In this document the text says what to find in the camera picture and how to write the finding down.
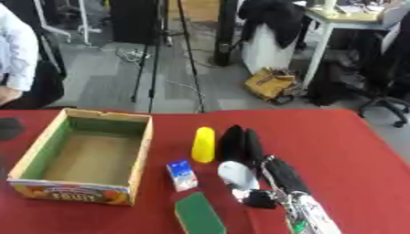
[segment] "open cardboard box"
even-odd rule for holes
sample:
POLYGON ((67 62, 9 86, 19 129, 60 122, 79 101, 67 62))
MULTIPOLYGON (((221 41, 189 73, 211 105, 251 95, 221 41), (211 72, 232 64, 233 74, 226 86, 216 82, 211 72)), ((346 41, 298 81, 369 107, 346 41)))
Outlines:
POLYGON ((149 115, 65 109, 7 181, 25 197, 133 205, 152 134, 149 115))

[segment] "sponge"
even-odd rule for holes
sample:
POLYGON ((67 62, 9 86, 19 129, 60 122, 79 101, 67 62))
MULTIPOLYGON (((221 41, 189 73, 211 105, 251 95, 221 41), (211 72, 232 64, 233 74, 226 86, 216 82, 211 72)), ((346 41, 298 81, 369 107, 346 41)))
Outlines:
POLYGON ((226 228, 202 193, 179 200, 175 205, 175 214, 187 234, 226 233, 226 228))

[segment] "blue and white carton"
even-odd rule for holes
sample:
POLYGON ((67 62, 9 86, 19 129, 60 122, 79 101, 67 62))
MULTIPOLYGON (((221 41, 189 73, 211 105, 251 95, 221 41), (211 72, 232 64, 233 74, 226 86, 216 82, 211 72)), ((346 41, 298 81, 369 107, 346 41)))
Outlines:
POLYGON ((198 178, 190 168, 187 160, 181 159, 171 162, 167 164, 167 170, 171 175, 171 179, 174 182, 177 192, 198 186, 198 178))

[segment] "chair leg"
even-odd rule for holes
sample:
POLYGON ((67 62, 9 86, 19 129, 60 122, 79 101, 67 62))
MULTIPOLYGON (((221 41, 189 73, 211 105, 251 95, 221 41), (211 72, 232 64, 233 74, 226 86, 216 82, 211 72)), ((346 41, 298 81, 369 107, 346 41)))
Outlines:
POLYGON ((358 110, 358 114, 359 116, 361 116, 362 118, 364 118, 364 112, 366 112, 366 109, 377 104, 379 101, 381 101, 382 99, 377 98, 377 99, 373 99, 368 101, 366 104, 362 105, 359 110, 358 110))
POLYGON ((387 100, 380 100, 380 103, 400 119, 400 121, 394 123, 394 127, 401 128, 405 124, 407 124, 407 118, 405 118, 405 114, 402 112, 402 110, 398 109, 387 100))
POLYGON ((404 105, 404 109, 403 112, 404 113, 409 113, 410 112, 410 103, 401 99, 396 99, 396 98, 392 98, 392 97, 386 97, 385 98, 387 101, 394 103, 394 104, 401 104, 404 105))

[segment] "red tablecloth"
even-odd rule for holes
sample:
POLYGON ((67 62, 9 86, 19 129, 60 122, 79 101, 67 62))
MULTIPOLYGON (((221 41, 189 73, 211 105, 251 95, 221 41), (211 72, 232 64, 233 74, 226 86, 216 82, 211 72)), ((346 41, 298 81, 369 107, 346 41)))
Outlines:
MULTIPOLYGON (((0 111, 27 127, 0 143, 11 168, 56 115, 54 111, 0 111)), ((165 164, 189 157, 195 131, 221 135, 232 124, 254 128, 264 151, 287 160, 344 233, 408 233, 410 171, 364 121, 347 111, 235 111, 154 115, 154 140, 134 207, 30 200, 0 182, 0 231, 18 234, 182 233, 174 217, 174 192, 165 164)), ((237 204, 216 176, 216 165, 193 164, 200 190, 229 233, 288 233, 283 210, 237 204)))

